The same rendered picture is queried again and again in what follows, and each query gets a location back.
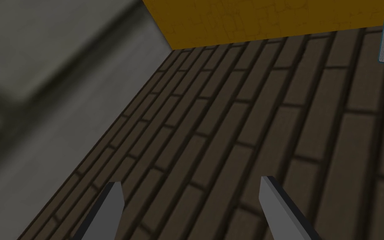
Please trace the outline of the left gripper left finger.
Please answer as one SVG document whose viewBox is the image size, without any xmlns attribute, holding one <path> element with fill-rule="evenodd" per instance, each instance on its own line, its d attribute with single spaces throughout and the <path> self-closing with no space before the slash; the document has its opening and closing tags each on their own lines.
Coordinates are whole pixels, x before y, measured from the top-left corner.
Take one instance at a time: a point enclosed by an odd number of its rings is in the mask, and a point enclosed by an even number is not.
<svg viewBox="0 0 384 240">
<path fill-rule="evenodd" d="M 114 240 L 124 205 L 121 182 L 107 183 L 73 240 Z"/>
</svg>

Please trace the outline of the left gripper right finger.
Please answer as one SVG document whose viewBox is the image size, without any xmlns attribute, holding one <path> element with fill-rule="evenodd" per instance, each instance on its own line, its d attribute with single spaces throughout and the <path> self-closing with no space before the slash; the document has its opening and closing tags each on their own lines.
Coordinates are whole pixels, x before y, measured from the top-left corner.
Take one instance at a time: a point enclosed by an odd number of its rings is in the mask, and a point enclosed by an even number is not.
<svg viewBox="0 0 384 240">
<path fill-rule="evenodd" d="M 274 240 L 321 240 L 275 177 L 261 177 L 259 202 Z"/>
</svg>

